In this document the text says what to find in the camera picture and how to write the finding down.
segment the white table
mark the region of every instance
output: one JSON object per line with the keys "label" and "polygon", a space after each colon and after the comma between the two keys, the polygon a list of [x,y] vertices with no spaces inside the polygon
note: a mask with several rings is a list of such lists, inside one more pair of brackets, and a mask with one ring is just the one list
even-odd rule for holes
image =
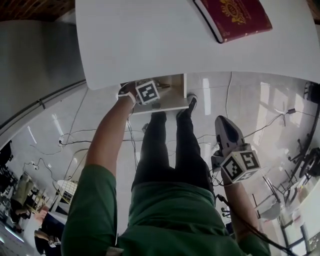
{"label": "white table", "polygon": [[273,30],[219,44],[192,0],[76,0],[91,89],[204,71],[278,74],[320,83],[320,49],[306,0],[260,0]]}

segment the wooden ceiling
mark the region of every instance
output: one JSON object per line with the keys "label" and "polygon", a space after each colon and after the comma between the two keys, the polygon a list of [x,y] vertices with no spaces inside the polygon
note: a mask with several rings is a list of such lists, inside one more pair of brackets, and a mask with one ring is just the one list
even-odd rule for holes
{"label": "wooden ceiling", "polygon": [[53,22],[74,8],[75,0],[0,0],[0,22],[10,20]]}

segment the green shirt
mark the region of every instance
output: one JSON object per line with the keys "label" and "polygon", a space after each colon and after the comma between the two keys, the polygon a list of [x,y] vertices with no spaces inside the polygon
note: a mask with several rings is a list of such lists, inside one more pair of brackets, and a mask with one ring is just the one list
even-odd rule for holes
{"label": "green shirt", "polygon": [[255,235],[232,239],[213,195],[186,183],[150,182],[134,187],[126,231],[117,238],[116,179],[98,165],[86,166],[70,206],[62,255],[105,256],[109,247],[129,256],[270,255]]}

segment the white tile floor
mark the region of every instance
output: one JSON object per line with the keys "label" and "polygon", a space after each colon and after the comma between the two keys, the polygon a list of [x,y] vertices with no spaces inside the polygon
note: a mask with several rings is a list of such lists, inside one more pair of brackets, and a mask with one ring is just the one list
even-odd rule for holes
{"label": "white tile floor", "polygon": [[[228,93],[226,113],[226,99],[228,84],[231,79],[230,72],[203,72],[187,75],[187,88],[189,92],[198,96],[197,108],[192,115],[194,133],[201,147],[201,154],[211,166],[210,156],[216,144],[215,118],[218,115],[226,116],[237,124],[244,135],[248,135],[263,126],[269,124],[274,117],[285,113],[288,109],[311,115],[315,114],[316,105],[303,99],[305,81],[301,79],[280,75],[234,72]],[[67,145],[61,151],[58,146],[60,137],[70,131],[74,121],[72,132],[79,130],[96,129],[103,116],[116,102],[117,86],[100,90],[88,90],[83,104],[75,118],[86,91],[77,93],[64,99],[57,105],[47,109],[34,119],[28,127],[25,127],[12,140],[14,158],[9,167],[17,174],[23,172],[24,163],[38,162],[43,158],[47,166],[51,166],[52,176],[56,180],[64,178],[67,168],[67,176],[75,172],[89,147],[89,143],[75,143]],[[170,165],[175,165],[176,147],[176,115],[177,112],[167,113],[166,131],[167,147],[169,151]],[[290,171],[294,165],[288,161],[288,156],[294,156],[298,152],[298,138],[304,140],[310,130],[314,118],[302,113],[286,115],[284,120],[279,117],[272,125],[249,136],[246,142],[251,143],[257,151],[259,161],[263,169],[244,185],[249,194],[254,193],[257,203],[270,194],[262,179],[266,175],[271,182],[278,186],[285,181],[287,176],[284,170]],[[150,114],[133,115],[130,124],[134,130],[135,140],[143,138],[141,128],[150,121]],[[94,131],[81,131],[72,134],[70,141],[91,140]],[[141,150],[141,142],[136,142],[136,150]],[[52,154],[45,155],[39,151]],[[78,179],[84,160],[74,174]],[[51,173],[39,164],[39,170],[34,170],[31,165],[26,165],[25,170],[33,177],[37,185],[46,188],[48,194],[55,193],[52,186]],[[131,183],[135,175],[134,152],[131,142],[123,142],[117,161],[117,199],[118,199],[118,232],[122,233],[128,223],[128,211],[131,197]],[[223,188],[216,187],[217,193],[223,194]]]}

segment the book cover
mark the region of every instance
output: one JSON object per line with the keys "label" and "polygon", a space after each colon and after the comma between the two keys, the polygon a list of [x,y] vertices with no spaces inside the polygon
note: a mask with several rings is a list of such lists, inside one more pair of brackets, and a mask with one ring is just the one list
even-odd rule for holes
{"label": "book cover", "polygon": [[194,0],[220,43],[272,30],[259,0]]}

